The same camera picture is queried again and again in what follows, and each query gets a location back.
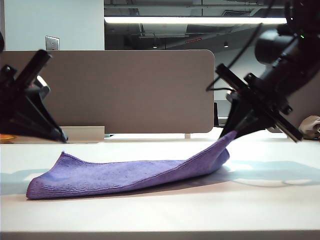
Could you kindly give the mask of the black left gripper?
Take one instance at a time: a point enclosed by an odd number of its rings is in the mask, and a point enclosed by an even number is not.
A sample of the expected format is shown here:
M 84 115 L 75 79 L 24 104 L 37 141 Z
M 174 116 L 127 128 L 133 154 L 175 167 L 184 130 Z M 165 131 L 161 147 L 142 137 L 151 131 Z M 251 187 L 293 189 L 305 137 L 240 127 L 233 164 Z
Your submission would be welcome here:
M 41 138 L 65 143 L 68 136 L 49 114 L 44 98 L 51 91 L 40 73 L 44 64 L 27 64 L 18 77 L 17 69 L 5 64 L 0 70 L 0 106 L 32 121 L 1 118 L 0 133 Z

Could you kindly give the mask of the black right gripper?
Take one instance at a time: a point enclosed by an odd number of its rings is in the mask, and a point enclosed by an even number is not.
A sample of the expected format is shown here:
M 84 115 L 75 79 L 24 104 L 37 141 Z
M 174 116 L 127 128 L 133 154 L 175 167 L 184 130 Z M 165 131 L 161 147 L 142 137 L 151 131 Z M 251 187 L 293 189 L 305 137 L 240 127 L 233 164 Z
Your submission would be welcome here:
M 278 127 L 294 142 L 302 134 L 285 119 L 293 109 L 288 97 L 303 86 L 303 64 L 289 56 L 279 57 L 260 77 L 248 73 L 244 80 L 229 68 L 225 81 L 232 87 L 227 95 L 231 102 L 229 115 L 220 138 L 235 131 L 235 138 Z

